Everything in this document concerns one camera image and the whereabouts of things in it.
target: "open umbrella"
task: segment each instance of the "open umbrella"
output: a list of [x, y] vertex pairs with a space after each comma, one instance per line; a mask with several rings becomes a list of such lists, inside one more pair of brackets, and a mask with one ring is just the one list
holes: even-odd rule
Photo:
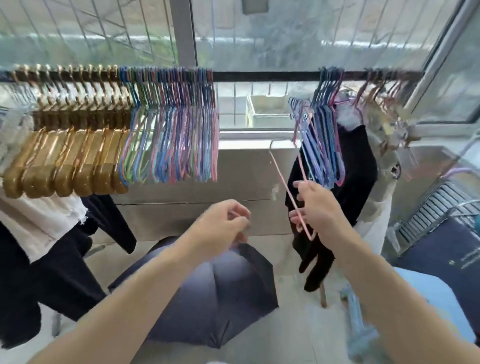
[[[110, 292], [177, 239], [160, 240], [108, 287]], [[192, 272], [147, 339], [220, 348], [277, 307], [272, 264], [241, 244]]]

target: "tiled floor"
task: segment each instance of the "tiled floor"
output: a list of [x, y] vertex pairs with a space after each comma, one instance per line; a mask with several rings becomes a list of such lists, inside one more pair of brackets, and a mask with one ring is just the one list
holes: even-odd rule
[[[101, 286], [106, 288], [124, 269], [143, 256], [155, 242], [138, 243], [132, 255], [116, 244], [87, 259]], [[303, 290], [305, 277], [298, 273], [300, 258], [291, 247], [290, 235], [256, 236], [250, 244], [274, 265], [279, 308], [251, 325], [221, 349], [185, 344], [146, 343], [135, 356], [134, 364], [205, 364], [220, 361], [230, 364], [343, 364], [346, 354], [346, 314], [339, 300], [341, 276], [332, 272], [326, 279], [328, 309], [319, 303], [317, 292]], [[31, 355], [51, 342], [53, 312], [42, 307], [40, 334], [25, 345], [0, 351], [0, 363], [25, 363]], [[74, 323], [62, 319], [62, 331]]]

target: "person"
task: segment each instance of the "person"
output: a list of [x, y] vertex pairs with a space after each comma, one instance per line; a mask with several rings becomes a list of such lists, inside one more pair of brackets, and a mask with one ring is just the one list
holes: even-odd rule
[[[300, 215], [333, 251], [397, 364], [480, 363], [480, 349], [457, 337], [425, 300], [352, 229], [332, 193], [296, 182]], [[292, 211], [290, 219], [299, 221]], [[127, 364], [183, 280], [200, 263], [247, 241], [250, 212], [234, 200], [207, 209], [170, 247], [95, 306], [75, 329], [30, 364]]]

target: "black metal rod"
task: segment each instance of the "black metal rod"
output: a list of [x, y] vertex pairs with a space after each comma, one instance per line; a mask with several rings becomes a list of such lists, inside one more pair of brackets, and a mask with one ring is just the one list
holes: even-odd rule
[[[21, 82], [99, 82], [99, 81], [118, 81], [116, 72], [110, 71], [110, 78], [107, 70], [93, 70], [91, 78], [88, 70], [84, 70], [80, 75], [79, 70], [62, 71], [59, 74], [56, 70], [46, 72], [44, 70], [36, 71], [33, 68], [28, 72], [14, 71], [16, 79]], [[367, 79], [387, 78], [388, 80], [403, 80], [403, 81], [419, 81], [423, 77], [423, 71], [396, 71], [396, 70], [374, 70], [374, 71], [346, 71], [343, 75], [343, 81], [366, 81]], [[300, 82], [300, 81], [319, 81], [320, 73], [318, 71], [311, 72], [238, 72], [225, 71], [213, 72], [214, 82]], [[15, 82], [13, 72], [1, 71], [0, 82]]]

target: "blue plastic chair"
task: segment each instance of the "blue plastic chair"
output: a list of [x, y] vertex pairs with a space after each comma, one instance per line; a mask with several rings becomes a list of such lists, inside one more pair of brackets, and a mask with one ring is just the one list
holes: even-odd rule
[[[428, 274], [418, 273], [402, 268], [394, 268], [397, 273], [415, 288], [437, 312], [454, 325], [460, 337], [474, 343], [476, 340], [470, 324], [458, 303], [451, 288], [441, 279]], [[347, 351], [351, 360], [362, 357], [369, 349], [370, 343], [379, 338], [378, 331], [372, 324], [363, 321], [360, 301], [348, 286], [341, 292], [342, 298], [348, 299], [348, 311], [351, 336], [348, 339]]]

